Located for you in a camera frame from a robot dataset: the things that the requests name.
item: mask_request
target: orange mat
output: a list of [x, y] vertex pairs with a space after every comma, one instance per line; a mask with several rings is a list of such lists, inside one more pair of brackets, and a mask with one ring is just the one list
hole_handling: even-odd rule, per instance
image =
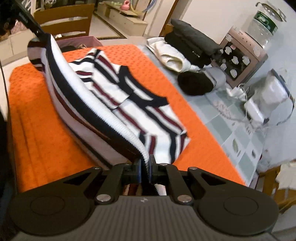
[[[111, 62], [127, 65], [147, 89], [166, 96], [191, 138], [176, 160], [180, 170], [196, 166], [244, 184], [222, 148], [186, 100], [163, 73], [134, 45], [99, 47]], [[68, 62], [89, 49], [64, 53]], [[20, 192], [85, 170], [95, 163], [78, 147], [55, 112], [42, 74], [32, 64], [17, 67], [10, 77], [9, 103]]]

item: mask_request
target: sticker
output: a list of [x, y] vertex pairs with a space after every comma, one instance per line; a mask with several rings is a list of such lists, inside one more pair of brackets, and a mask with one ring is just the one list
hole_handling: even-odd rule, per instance
[[274, 35], [278, 30], [277, 25], [263, 12], [258, 11], [254, 16], [254, 19], [261, 23], [267, 30]]
[[230, 70], [230, 74], [233, 78], [237, 77], [237, 71], [235, 69]]
[[232, 52], [231, 48], [229, 48], [228, 46], [225, 48], [225, 53], [227, 53], [228, 55]]
[[235, 153], [239, 152], [239, 145], [237, 144], [237, 141], [235, 139], [233, 139], [233, 141], [232, 141], [232, 148]]
[[233, 56], [233, 59], [231, 60], [234, 64], [239, 64], [239, 59], [236, 56]]
[[259, 56], [260, 56], [260, 49], [259, 49], [257, 46], [255, 46], [255, 47], [253, 48], [253, 51], [254, 51], [254, 55], [255, 55], [256, 57], [259, 57]]
[[226, 64], [221, 64], [220, 68], [225, 71], [225, 69], [227, 69], [227, 65]]
[[231, 42], [233, 40], [233, 38], [230, 34], [226, 34], [226, 39], [228, 42]]
[[240, 32], [240, 29], [237, 26], [233, 26], [233, 30], [236, 31], [237, 33]]
[[247, 65], [247, 66], [248, 66], [249, 63], [250, 63], [250, 59], [249, 59], [248, 56], [243, 56], [242, 61], [243, 61], [243, 63], [244, 63], [245, 65]]

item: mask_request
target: striped cloth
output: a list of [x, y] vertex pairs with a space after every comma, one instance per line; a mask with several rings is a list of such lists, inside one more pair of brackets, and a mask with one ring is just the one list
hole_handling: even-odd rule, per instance
[[53, 104], [77, 142], [103, 168], [137, 158], [173, 163], [189, 143], [186, 130], [165, 97], [92, 49], [67, 63], [55, 40], [33, 40], [31, 63], [46, 78]]

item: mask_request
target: gray folded cloth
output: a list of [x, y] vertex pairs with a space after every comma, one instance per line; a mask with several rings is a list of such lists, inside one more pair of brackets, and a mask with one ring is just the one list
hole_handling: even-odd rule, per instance
[[196, 45], [207, 55], [211, 56], [217, 53], [221, 47], [214, 40], [193, 28], [189, 23], [183, 22], [178, 19], [171, 19], [171, 24], [178, 34], [182, 34], [184, 38]]

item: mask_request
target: pink object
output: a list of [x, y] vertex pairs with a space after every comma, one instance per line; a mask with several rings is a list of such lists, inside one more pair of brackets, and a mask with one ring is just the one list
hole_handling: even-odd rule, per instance
[[129, 10], [129, 4], [130, 4], [130, 1], [129, 0], [125, 0], [124, 3], [122, 4], [122, 6], [120, 7], [121, 10]]

